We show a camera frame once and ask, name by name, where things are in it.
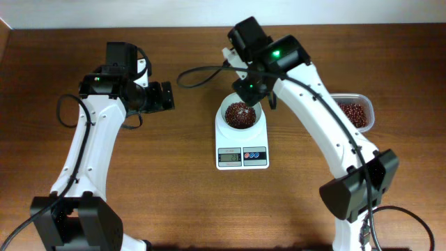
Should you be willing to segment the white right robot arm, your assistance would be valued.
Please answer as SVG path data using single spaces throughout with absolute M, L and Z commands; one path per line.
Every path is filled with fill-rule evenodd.
M 316 66 L 292 35 L 273 40 L 254 17 L 228 33 L 233 48 L 226 56 L 238 70 L 234 91 L 253 106 L 268 98 L 283 101 L 324 155 L 333 180 L 319 189 L 335 217 L 333 250 L 370 250 L 376 239 L 372 211 L 399 166 L 388 149 L 379 151 L 346 117 L 328 93 Z

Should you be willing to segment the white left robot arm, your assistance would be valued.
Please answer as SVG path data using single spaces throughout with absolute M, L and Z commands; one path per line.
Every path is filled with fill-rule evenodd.
M 30 214 L 46 250 L 150 250 L 149 241 L 125 234 L 107 204 L 109 163 L 116 137 L 130 116 L 175 107 L 169 82 L 150 82 L 143 49 L 109 42 L 106 61 L 79 83 L 75 135 L 63 169 L 46 197 L 34 197 Z

